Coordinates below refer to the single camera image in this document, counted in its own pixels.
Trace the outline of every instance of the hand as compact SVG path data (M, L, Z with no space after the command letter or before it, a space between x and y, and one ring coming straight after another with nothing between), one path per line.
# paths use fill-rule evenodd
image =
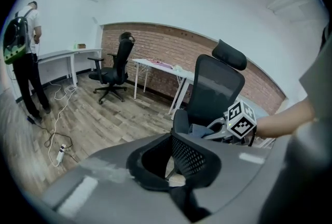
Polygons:
M36 35L35 35L35 44L39 44L39 38L37 38Z

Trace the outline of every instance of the mesh backrest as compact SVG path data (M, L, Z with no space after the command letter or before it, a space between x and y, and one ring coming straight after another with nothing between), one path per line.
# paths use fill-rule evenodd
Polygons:
M125 70L126 61L130 55L130 52L134 46L134 43L129 39L123 39L119 44L118 53L113 65L113 68L117 69L118 77L122 77Z
M196 60L195 80L187 112L191 123L207 126L223 116L244 86L243 75L227 64L202 54Z
M185 178L198 173L205 167L206 159L202 153L175 137L172 138L172 148L172 156L176 161L176 166Z

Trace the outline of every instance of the chair headrest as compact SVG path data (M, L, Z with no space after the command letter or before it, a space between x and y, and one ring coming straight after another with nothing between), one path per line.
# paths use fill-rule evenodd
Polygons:
M245 70L247 67L246 56L221 39L213 49L212 56L237 70Z

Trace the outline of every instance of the black office chair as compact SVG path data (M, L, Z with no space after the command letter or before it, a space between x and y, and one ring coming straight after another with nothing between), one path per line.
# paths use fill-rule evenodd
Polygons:
M99 104L103 104L102 99L111 92L113 95L118 97L122 102L124 101L123 97L117 92L117 90L123 89L127 90L126 87L114 87L114 85L122 85L128 78L126 72L127 59L130 55L130 52L134 46L135 38L131 35L130 32L124 32L119 37L119 49L118 53L112 54L108 53L107 55L113 56L114 65L113 67L104 67L100 69L99 62L104 59L101 58L88 58L93 60L96 66L96 72L89 74L89 78L94 80L99 80L101 84L109 84L108 87L97 88L93 93L97 93L97 90L105 90L103 96L98 100Z
M244 86L244 76L236 71L246 68L243 53L219 40L212 56L202 54L196 60L190 101L185 110L178 109L174 116L176 133L188 134L192 123L207 126L222 117Z

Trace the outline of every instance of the white table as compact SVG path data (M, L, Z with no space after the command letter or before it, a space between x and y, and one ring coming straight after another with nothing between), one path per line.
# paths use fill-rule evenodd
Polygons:
M143 66L143 70L142 71L144 71L144 70L146 71L143 92L145 92L148 71L152 67L152 68L155 68L155 69L158 69L158 70L170 73L170 74L172 74L172 75L174 75L174 76L177 77L177 81L178 81L179 85L178 85L178 89L176 91L174 100L172 102L172 106L171 106L168 114L171 114L176 99L177 99L177 103L176 103L174 112L177 109L179 109L179 107L181 105L181 102L183 101L183 98L184 98L184 96L186 94L186 91L188 89L189 84L193 83L193 80L195 78L194 77L195 76L194 73L190 72L190 71L186 71L186 70L177 71L177 70L174 70L174 69L169 69L169 68L166 68L164 66L161 66L161 65L158 65L158 64L154 64L154 63L150 62L147 59L133 59L132 61L136 63L136 77L135 77L134 99L136 100L137 80L138 80L138 77L139 77L139 72L140 72L139 68L140 68L140 65Z
M72 77L73 86L76 87L77 77L75 71L75 55L79 53L93 52L95 57L100 58L101 51L102 51L101 48L94 48L94 49L76 49L76 50L63 50L63 51L51 52L40 55L38 57L38 63L43 64L57 59L65 58L67 60L67 70L68 70L67 78ZM91 71L93 70L93 68L94 68L94 63L91 63Z

